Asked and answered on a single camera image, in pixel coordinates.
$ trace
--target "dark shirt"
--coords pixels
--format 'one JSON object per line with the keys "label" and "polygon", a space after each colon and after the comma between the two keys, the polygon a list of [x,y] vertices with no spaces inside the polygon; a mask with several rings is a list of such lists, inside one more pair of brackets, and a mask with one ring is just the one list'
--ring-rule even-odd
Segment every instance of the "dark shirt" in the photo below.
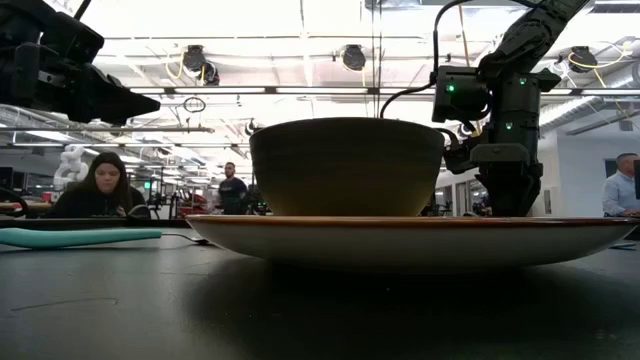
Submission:
{"label": "dark shirt", "polygon": [[[144,197],[132,187],[131,206],[145,205]],[[47,217],[52,218],[89,218],[96,216],[121,216],[118,214],[120,207],[118,199],[111,194],[100,191],[92,191],[81,187],[67,190],[56,201],[51,213]]]}
{"label": "dark shirt", "polygon": [[247,192],[247,186],[238,178],[226,179],[220,183],[218,194],[225,215],[244,214],[243,195]]}

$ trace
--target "white figure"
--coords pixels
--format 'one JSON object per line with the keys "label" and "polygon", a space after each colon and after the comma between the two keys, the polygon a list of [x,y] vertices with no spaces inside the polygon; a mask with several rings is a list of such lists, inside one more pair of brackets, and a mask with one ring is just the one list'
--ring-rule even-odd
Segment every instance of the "white figure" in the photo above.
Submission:
{"label": "white figure", "polygon": [[60,154],[60,167],[53,175],[53,189],[63,191],[67,183],[81,181],[89,172],[87,164],[81,161],[84,148],[82,146],[67,145],[65,151]]}

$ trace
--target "woman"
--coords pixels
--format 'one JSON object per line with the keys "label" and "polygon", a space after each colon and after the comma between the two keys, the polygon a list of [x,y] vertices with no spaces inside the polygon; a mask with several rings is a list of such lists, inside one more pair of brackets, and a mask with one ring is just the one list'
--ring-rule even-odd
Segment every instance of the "woman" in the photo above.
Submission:
{"label": "woman", "polygon": [[126,216],[137,205],[145,205],[144,197],[129,186],[120,157],[106,152],[93,160],[81,183],[60,196],[49,217]]}

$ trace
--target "bowl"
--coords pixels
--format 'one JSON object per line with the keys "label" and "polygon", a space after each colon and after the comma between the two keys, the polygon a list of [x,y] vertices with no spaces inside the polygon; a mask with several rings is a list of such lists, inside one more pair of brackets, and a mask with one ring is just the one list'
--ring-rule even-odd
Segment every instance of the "bowl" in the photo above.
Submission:
{"label": "bowl", "polygon": [[260,193],[283,216],[415,216],[444,151],[436,130],[372,118],[282,123],[250,144]]}

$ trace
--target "plate rim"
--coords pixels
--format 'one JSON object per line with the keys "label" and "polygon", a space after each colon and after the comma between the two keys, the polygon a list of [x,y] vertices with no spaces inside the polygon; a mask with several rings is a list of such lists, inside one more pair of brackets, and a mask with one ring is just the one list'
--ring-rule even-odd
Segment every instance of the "plate rim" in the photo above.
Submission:
{"label": "plate rim", "polygon": [[337,217],[337,216],[254,216],[189,215],[189,223],[242,226],[348,227],[348,228],[513,228],[637,226],[633,218],[475,218],[475,217]]}

